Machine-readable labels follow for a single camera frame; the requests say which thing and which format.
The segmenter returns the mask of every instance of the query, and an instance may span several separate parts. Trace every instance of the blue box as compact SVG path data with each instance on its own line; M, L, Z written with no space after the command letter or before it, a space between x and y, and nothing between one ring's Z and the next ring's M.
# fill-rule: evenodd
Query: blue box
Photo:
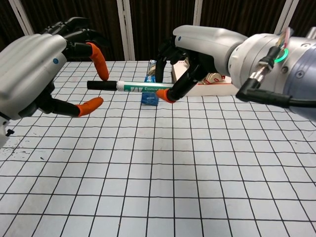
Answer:
M155 76L146 76L145 82L155 83L156 82ZM150 93L150 92L142 93L142 101L141 101L142 104L157 106L158 101L159 101L159 98L156 96L155 93Z

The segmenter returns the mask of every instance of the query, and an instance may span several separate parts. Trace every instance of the grid mat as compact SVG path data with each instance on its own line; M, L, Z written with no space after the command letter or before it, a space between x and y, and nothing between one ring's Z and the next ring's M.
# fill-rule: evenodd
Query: grid mat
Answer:
M110 79L143 81L147 66L108 62ZM143 106L139 93L87 91L92 79L93 64L66 63L53 92L103 97L90 115L10 124L0 236L316 236L315 123L232 96Z

